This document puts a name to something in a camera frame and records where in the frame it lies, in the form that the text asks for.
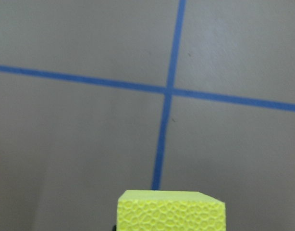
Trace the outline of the yellow foam block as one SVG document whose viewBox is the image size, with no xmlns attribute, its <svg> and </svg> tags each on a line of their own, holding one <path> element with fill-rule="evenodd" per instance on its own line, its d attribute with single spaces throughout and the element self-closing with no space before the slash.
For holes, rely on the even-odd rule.
<svg viewBox="0 0 295 231">
<path fill-rule="evenodd" d="M 225 203 L 201 192 L 126 190 L 118 199 L 118 231 L 224 231 Z"/>
</svg>

